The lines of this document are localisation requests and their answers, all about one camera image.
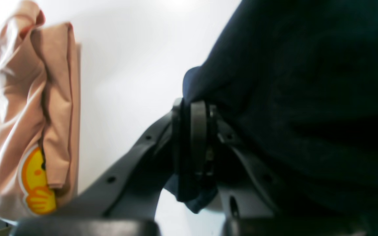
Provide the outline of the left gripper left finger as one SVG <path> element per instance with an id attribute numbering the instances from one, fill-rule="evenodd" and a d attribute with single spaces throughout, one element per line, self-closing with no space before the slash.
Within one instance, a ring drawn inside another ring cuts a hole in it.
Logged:
<path id="1" fill-rule="evenodd" d="M 154 221 L 168 179 L 184 172 L 184 101 L 154 122 L 134 146 L 80 196 L 48 216 L 21 221 L 12 236 L 159 236 Z"/>

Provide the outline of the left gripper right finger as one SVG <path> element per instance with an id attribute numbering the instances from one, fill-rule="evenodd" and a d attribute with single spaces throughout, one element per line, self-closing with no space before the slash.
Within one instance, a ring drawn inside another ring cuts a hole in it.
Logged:
<path id="1" fill-rule="evenodd" d="M 250 151 L 214 105 L 191 103 L 191 157 L 195 174 L 214 179 L 225 213 L 222 236 L 277 236 L 278 207 L 268 168 Z"/>

